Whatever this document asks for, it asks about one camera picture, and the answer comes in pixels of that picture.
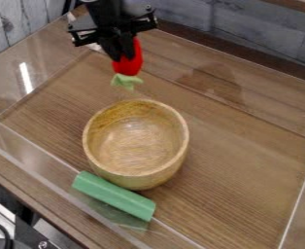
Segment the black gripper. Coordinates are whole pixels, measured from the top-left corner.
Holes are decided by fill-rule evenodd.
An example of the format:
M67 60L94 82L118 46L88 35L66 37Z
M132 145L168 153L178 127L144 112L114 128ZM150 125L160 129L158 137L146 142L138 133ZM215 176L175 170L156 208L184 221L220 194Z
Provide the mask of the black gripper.
M132 59L131 34L156 27L155 8L150 3L83 3L82 6L86 14L67 25L74 46L99 43L114 61L123 57Z

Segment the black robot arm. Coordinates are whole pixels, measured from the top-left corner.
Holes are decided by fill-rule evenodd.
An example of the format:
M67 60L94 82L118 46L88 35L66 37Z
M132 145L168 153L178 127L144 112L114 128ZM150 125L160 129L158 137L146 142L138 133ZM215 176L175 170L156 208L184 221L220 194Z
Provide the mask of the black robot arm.
M132 39L156 27L155 8L148 0L80 0L86 14L68 22L72 44L95 43L107 56L119 61L134 59Z

